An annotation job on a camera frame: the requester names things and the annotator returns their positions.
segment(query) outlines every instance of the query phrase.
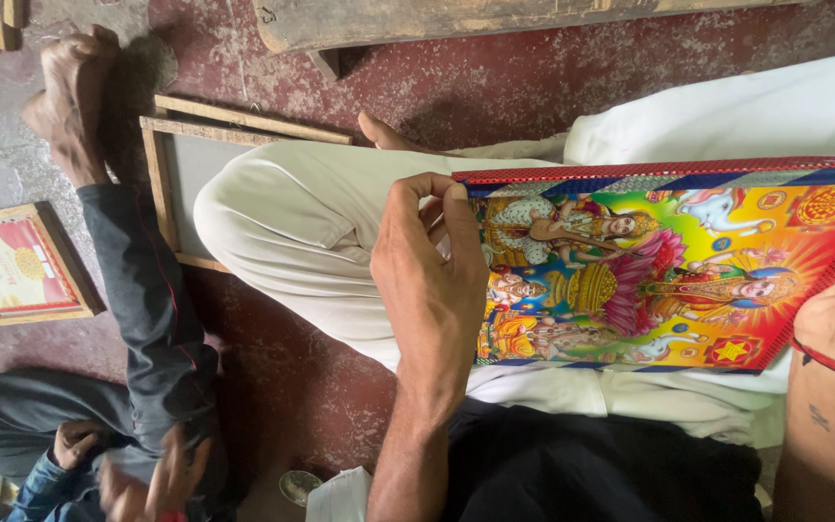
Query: religious poster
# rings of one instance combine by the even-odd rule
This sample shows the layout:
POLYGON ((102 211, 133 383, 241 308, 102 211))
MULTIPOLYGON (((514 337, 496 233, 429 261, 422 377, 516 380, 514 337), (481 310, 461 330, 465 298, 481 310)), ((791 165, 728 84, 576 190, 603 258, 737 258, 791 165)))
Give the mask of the religious poster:
POLYGON ((454 174, 491 270, 476 362, 759 372, 835 280, 835 162, 802 162, 454 174))

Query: dark gray trousers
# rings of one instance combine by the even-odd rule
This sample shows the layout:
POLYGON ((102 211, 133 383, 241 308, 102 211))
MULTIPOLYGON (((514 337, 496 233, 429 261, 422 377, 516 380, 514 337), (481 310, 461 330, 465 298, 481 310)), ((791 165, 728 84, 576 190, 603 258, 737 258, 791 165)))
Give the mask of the dark gray trousers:
MULTIPOLYGON (((149 483, 162 455, 160 442, 172 426, 184 424, 192 444, 218 434, 211 388, 218 355, 203 344, 179 264, 159 234, 152 198, 121 185, 91 185, 77 193, 111 311, 129 347, 127 386, 43 369, 0 374, 0 475, 20 485, 52 447, 61 423, 92 419, 116 432, 113 461, 149 483)), ((215 510, 225 475, 218 437, 197 490, 206 512, 215 510)))

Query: black cloth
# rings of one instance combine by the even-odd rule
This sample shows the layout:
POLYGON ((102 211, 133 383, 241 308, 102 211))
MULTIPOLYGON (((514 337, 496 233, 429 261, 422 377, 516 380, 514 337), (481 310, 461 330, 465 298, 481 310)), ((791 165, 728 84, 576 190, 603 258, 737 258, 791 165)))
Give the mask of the black cloth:
POLYGON ((449 427, 443 520, 763 520, 755 449, 669 422, 467 399, 449 427))

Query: bare foot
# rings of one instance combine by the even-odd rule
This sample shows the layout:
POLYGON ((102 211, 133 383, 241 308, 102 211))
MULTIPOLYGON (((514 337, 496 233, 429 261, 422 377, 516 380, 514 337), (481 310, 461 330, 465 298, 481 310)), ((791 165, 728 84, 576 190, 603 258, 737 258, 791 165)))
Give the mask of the bare foot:
POLYGON ((382 122, 377 117, 366 111, 359 115, 359 125, 363 134, 370 141, 376 144, 376 148, 382 150, 410 150, 412 152, 423 152, 425 154, 436 154, 438 156, 458 157, 454 154, 447 154, 438 150, 431 150, 423 148, 404 139, 402 135, 395 132, 395 129, 389 127, 385 122, 382 122))
POLYGON ((118 35, 100 25, 48 43, 41 51, 45 89, 21 112, 76 187, 109 181, 96 135, 105 79, 119 50, 118 35))

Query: blue denim jacket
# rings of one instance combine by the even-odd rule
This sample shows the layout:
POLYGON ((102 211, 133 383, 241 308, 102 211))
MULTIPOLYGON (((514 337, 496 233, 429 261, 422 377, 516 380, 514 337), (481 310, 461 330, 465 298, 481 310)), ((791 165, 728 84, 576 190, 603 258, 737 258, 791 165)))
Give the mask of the blue denim jacket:
POLYGON ((41 455, 17 493, 6 522, 105 522, 99 489, 87 469, 65 470, 41 455))

